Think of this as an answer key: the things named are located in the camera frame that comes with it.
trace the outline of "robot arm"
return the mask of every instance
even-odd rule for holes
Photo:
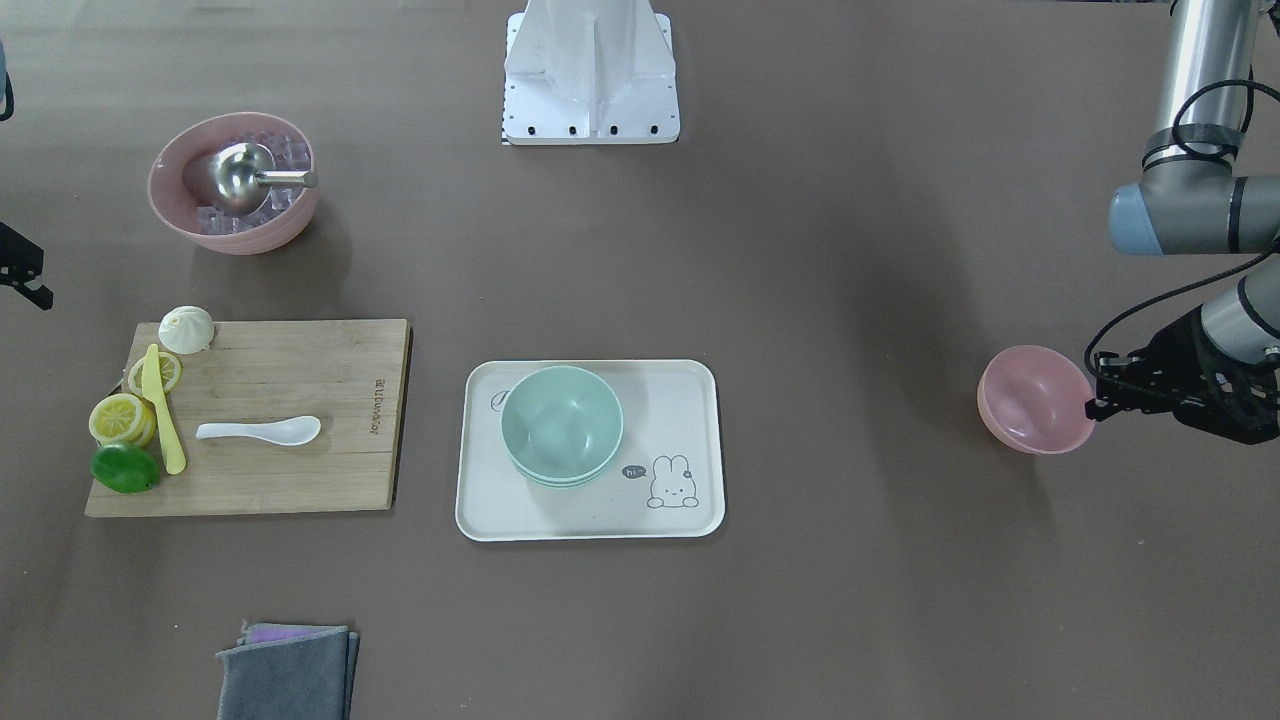
[[[0,79],[3,79],[4,105],[0,120],[13,115],[13,86],[5,73],[4,44],[0,42]],[[45,269],[45,251],[22,237],[15,229],[0,223],[0,284],[8,284],[41,310],[54,306],[54,293],[40,281]]]
[[[1258,0],[1178,0],[1172,12],[1157,128],[1142,181],[1115,195],[1111,237],[1130,254],[1263,252],[1234,274],[1275,252],[1280,234],[1280,176],[1233,173],[1252,102],[1240,86],[1265,87],[1245,81],[1262,10]],[[1280,264],[1262,265],[1147,347],[1085,361],[1097,377],[1097,398],[1085,406],[1094,420],[1125,410],[1172,413],[1185,425],[1243,443],[1280,437]]]

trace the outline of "lemon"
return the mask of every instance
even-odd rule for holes
[[[138,357],[138,361],[133,364],[129,370],[129,392],[133,395],[142,395],[142,361],[145,357]],[[160,379],[164,380],[164,391],[169,392],[173,386],[178,384],[182,379],[182,363],[173,352],[160,351]]]
[[[147,432],[155,433],[155,415],[138,396],[120,392],[104,397],[88,415],[88,432],[101,445],[134,442]]]

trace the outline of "brown table surface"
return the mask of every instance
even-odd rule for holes
[[[662,1],[684,133],[627,149],[499,145],[521,9],[0,0],[0,219],[56,293],[0,293],[0,716],[212,717],[242,620],[360,630],[360,720],[1274,716],[1280,446],[1124,416],[1030,457],[974,407],[1001,348],[1078,357],[1231,264],[1107,240],[1166,5]],[[1261,29],[1260,79],[1277,59]],[[252,258],[145,195],[165,142],[241,109],[307,132],[324,193]],[[1276,113],[1242,173],[1280,168]],[[184,304],[408,318],[394,507],[86,518],[87,413],[133,327]],[[467,374],[547,357],[714,372],[718,532],[458,532]]]

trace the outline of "white ceramic spoon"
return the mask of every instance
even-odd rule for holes
[[[275,423],[205,423],[196,428],[196,439],[251,437],[275,445],[306,445],[320,434],[320,419],[311,415]]]

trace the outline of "black cable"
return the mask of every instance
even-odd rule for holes
[[[1249,82],[1253,82],[1253,63],[1249,63]],[[1240,135],[1249,132],[1249,123],[1253,122],[1253,88],[1244,96],[1244,120],[1240,122]]]
[[[1267,97],[1280,102],[1280,91],[1271,87],[1270,85],[1262,85],[1261,82],[1254,82],[1252,79],[1221,79],[1217,82],[1211,82],[1204,87],[1193,92],[1190,97],[1188,97],[1187,101],[1183,102],[1183,106],[1179,108],[1178,113],[1174,115],[1174,127],[1170,128],[1170,137],[1172,137],[1174,143],[1178,145],[1178,147],[1183,152],[1187,152],[1188,155],[1196,158],[1197,160],[1217,160],[1230,152],[1229,149],[1219,150],[1217,152],[1201,152],[1199,150],[1196,150],[1187,145],[1187,142],[1183,140],[1181,131],[1179,129],[1179,126],[1183,122],[1183,115],[1187,114],[1187,110],[1189,110],[1190,106],[1197,100],[1203,97],[1206,94],[1219,90],[1221,87],[1248,87],[1251,90],[1257,90],[1258,92],[1266,95]]]
[[[1146,300],[1143,302],[1139,302],[1138,305],[1134,305],[1133,307],[1125,310],[1124,313],[1120,313],[1119,315],[1116,315],[1115,318],[1112,318],[1111,322],[1108,322],[1107,324],[1102,325],[1102,329],[1098,331],[1098,334],[1093,336],[1093,340],[1089,341],[1088,347],[1084,348],[1084,366],[1085,366],[1085,369],[1088,369],[1089,374],[1093,375],[1097,380],[1105,380],[1105,382],[1115,383],[1116,386],[1123,387],[1123,388],[1125,388],[1128,391],[1137,392],[1139,395],[1146,395],[1148,397],[1155,397],[1155,398],[1162,400],[1165,402],[1180,402],[1180,397],[1179,397],[1178,393],[1160,392],[1160,391],[1151,389],[1149,387],[1142,387],[1142,386],[1138,386],[1138,384],[1134,384],[1134,383],[1130,383],[1130,382],[1121,380],[1119,378],[1105,378],[1105,377],[1102,377],[1102,369],[1097,365],[1097,361],[1093,359],[1093,348],[1096,348],[1098,346],[1098,343],[1102,342],[1102,337],[1106,336],[1107,332],[1111,331],[1111,328],[1114,328],[1117,324],[1120,324],[1125,318],[1128,318],[1128,316],[1130,316],[1130,315],[1133,315],[1135,313],[1140,313],[1140,311],[1146,310],[1147,307],[1151,307],[1152,305],[1155,305],[1157,302],[1162,302],[1165,300],[1169,300],[1170,297],[1175,297],[1175,296],[1179,296],[1179,295],[1181,295],[1184,292],[1190,292],[1193,290],[1202,288],[1202,287],[1204,287],[1207,284],[1216,283],[1217,281],[1224,279],[1224,278],[1229,278],[1229,277],[1231,277],[1231,275],[1234,275],[1236,273],[1243,273],[1244,270],[1248,270],[1249,268],[1252,268],[1252,266],[1257,265],[1258,263],[1266,260],[1267,258],[1270,258],[1271,255],[1274,255],[1277,250],[1280,250],[1280,236],[1276,236],[1275,238],[1272,238],[1271,240],[1271,246],[1267,247],[1261,255],[1258,255],[1257,258],[1249,260],[1248,263],[1244,263],[1243,265],[1231,268],[1230,270],[1224,270],[1224,272],[1221,272],[1221,273],[1219,273],[1216,275],[1204,278],[1202,281],[1196,281],[1196,282],[1193,282],[1190,284],[1184,284],[1183,287],[1179,287],[1176,290],[1171,290],[1169,292],[1157,295],[1156,297],[1152,297],[1151,300]]]

